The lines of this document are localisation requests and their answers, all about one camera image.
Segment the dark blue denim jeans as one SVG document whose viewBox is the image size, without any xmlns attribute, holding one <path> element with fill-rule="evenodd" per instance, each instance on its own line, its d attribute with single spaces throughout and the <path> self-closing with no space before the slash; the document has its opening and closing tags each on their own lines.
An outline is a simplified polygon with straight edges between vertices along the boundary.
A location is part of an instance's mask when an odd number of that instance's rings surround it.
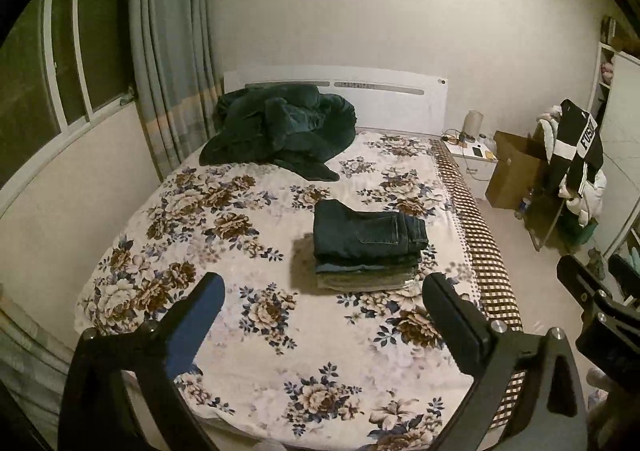
<svg viewBox="0 0 640 451">
<path fill-rule="evenodd" d="M 358 212 L 337 200 L 314 207 L 314 257 L 338 268 L 413 266 L 427 248 L 423 219 L 401 212 Z"/>
</svg>

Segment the white clothes on chair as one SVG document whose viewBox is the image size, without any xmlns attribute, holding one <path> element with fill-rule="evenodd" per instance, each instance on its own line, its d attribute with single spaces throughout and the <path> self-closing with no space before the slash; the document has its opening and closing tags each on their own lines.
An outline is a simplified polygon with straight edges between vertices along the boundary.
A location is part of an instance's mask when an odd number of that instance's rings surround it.
<svg viewBox="0 0 640 451">
<path fill-rule="evenodd" d="M 556 193 L 585 228 L 597 220 L 606 188 L 600 126 L 588 112 L 564 99 L 537 118 L 549 164 L 544 189 Z"/>
</svg>

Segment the white floral bed sheet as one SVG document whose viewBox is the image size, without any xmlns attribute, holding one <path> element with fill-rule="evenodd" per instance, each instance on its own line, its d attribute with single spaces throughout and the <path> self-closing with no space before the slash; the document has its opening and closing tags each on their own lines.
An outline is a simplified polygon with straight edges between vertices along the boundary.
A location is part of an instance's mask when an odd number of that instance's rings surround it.
<svg viewBox="0 0 640 451">
<path fill-rule="evenodd" d="M 204 167 L 196 156 L 129 219 L 78 296 L 77 331 L 105 334 L 158 320 L 207 272 L 227 296 L 177 386 L 202 419 L 316 450 L 415 450 L 442 429 L 433 398 L 456 411 L 471 380 L 448 348 L 431 348 L 421 286 L 332 293 L 314 275 L 314 207 L 424 220 L 418 274 L 442 273 L 480 307 L 452 202 L 430 139 L 358 134 L 314 184 L 271 165 Z"/>
</svg>

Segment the brown white checkered blanket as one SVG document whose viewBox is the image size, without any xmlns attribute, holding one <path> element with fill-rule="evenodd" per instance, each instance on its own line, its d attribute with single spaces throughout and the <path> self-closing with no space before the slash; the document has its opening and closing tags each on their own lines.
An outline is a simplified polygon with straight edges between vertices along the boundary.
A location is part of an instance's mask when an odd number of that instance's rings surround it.
<svg viewBox="0 0 640 451">
<path fill-rule="evenodd" d="M 461 241 L 466 247 L 465 255 L 469 257 L 469 267 L 475 275 L 475 280 L 480 289 L 480 309 L 489 320 L 498 320 L 506 323 L 509 329 L 523 331 L 523 323 L 518 301 L 512 289 L 512 285 L 504 267 L 502 255 L 498 245 L 480 214 L 480 208 L 472 197 L 471 191 L 465 185 L 463 177 L 454 163 L 452 155 L 444 143 L 440 140 L 430 139 L 432 156 L 435 159 L 439 179 L 445 186 L 452 202 L 452 214 L 457 220 L 457 226 L 461 230 Z M 437 331 L 435 322 L 423 308 L 419 310 L 419 320 L 427 322 L 427 334 L 423 336 L 430 343 L 431 348 L 442 350 L 445 348 L 444 338 Z M 520 397 L 521 385 L 524 381 L 524 372 L 514 373 L 506 386 L 497 413 L 491 420 L 489 429 L 506 425 L 514 411 L 516 401 Z M 454 413 L 453 408 L 445 408 L 440 398 L 433 398 L 428 403 L 430 407 L 427 413 L 429 419 L 435 422 L 440 419 L 440 427 L 448 419 L 442 419 L 442 408 L 446 415 Z"/>
</svg>

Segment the cardboard box far left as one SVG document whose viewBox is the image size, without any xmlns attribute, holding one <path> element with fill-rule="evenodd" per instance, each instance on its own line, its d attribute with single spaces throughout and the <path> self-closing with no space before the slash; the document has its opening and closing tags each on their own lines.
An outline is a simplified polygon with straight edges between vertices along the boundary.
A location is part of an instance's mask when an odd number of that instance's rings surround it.
<svg viewBox="0 0 640 451">
<path fill-rule="evenodd" d="M 497 130 L 494 139 L 498 163 L 485 197 L 493 208 L 516 210 L 528 191 L 541 183 L 548 165 L 546 150 L 530 136 Z"/>
</svg>

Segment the stack of folded olive clothes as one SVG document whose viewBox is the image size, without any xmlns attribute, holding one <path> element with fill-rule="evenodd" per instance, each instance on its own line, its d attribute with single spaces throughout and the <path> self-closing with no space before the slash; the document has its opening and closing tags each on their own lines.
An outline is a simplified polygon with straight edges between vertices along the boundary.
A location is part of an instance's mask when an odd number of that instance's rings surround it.
<svg viewBox="0 0 640 451">
<path fill-rule="evenodd" d="M 340 266 L 319 263 L 316 266 L 317 284 L 320 289 L 337 292 L 384 292 L 416 282 L 419 260 L 409 258 L 401 263 L 360 263 Z"/>
</svg>

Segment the black white jacket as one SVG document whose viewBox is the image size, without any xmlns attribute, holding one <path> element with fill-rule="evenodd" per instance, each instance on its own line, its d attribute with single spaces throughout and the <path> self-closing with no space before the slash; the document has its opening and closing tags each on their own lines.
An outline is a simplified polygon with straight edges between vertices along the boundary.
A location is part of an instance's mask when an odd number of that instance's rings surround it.
<svg viewBox="0 0 640 451">
<path fill-rule="evenodd" d="M 603 165 L 600 126 L 573 101 L 565 99 L 560 107 L 562 115 L 548 166 L 546 189 L 559 189 L 565 180 L 568 191 L 582 193 L 582 181 L 593 184 Z"/>
</svg>

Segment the white bedside table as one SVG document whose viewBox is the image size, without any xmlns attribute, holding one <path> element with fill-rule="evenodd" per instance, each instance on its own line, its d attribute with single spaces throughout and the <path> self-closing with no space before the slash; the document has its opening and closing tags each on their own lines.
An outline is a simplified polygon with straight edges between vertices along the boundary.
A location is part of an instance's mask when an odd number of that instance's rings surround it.
<svg viewBox="0 0 640 451">
<path fill-rule="evenodd" d="M 485 200 L 489 182 L 498 165 L 495 154 L 483 142 L 460 140 L 451 134 L 442 135 L 442 141 L 458 165 L 472 196 Z"/>
</svg>

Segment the white shelf unit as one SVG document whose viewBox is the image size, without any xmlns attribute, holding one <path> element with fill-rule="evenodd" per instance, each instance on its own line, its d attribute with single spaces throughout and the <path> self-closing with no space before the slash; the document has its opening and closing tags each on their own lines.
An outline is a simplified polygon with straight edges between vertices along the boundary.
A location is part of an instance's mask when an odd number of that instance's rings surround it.
<svg viewBox="0 0 640 451">
<path fill-rule="evenodd" d="M 589 111 L 600 127 L 606 187 L 594 243 L 605 258 L 639 251 L 639 56 L 617 20 L 601 21 Z"/>
</svg>

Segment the beige table lamp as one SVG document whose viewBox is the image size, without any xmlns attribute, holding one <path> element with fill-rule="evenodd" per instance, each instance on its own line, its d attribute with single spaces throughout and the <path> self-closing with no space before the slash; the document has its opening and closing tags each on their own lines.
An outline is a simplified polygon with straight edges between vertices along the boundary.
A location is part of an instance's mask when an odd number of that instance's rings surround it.
<svg viewBox="0 0 640 451">
<path fill-rule="evenodd" d="M 470 110 L 464 118 L 462 133 L 465 137 L 477 138 L 480 136 L 484 114 L 477 110 Z"/>
</svg>

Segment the dark green clothes pile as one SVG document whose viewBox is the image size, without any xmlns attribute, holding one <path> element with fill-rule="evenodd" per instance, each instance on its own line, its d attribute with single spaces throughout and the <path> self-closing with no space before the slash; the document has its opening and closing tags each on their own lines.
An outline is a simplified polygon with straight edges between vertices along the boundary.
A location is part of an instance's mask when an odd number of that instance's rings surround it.
<svg viewBox="0 0 640 451">
<path fill-rule="evenodd" d="M 277 84 L 235 90 L 216 107 L 218 132 L 198 163 L 272 164 L 308 182 L 337 182 L 326 162 L 355 140 L 355 107 L 311 84 Z"/>
</svg>

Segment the white framed window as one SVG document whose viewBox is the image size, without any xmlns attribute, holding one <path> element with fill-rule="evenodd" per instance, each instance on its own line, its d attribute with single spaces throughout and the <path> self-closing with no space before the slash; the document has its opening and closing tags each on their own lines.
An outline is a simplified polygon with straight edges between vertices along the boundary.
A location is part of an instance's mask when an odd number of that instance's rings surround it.
<svg viewBox="0 0 640 451">
<path fill-rule="evenodd" d="M 1 206 L 134 101 L 128 0 L 32 0 L 1 47 Z"/>
</svg>

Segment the white bed headboard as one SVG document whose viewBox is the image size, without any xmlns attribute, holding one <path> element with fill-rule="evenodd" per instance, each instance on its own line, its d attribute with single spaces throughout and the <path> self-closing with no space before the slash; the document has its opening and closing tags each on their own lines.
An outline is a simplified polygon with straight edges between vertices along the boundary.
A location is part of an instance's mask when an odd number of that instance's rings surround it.
<svg viewBox="0 0 640 451">
<path fill-rule="evenodd" d="M 438 76 L 339 66 L 245 66 L 224 73 L 228 93 L 272 84 L 311 84 L 355 108 L 357 125 L 439 136 L 445 130 L 448 81 Z"/>
</svg>

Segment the grey blue striped curtain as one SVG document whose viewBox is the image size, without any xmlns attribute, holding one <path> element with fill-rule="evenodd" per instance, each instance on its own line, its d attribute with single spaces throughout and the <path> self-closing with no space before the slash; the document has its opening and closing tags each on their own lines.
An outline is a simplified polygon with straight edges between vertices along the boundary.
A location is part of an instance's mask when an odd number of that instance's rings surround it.
<svg viewBox="0 0 640 451">
<path fill-rule="evenodd" d="M 129 29 L 138 110 L 165 178 L 215 131 L 208 0 L 129 0 Z"/>
</svg>

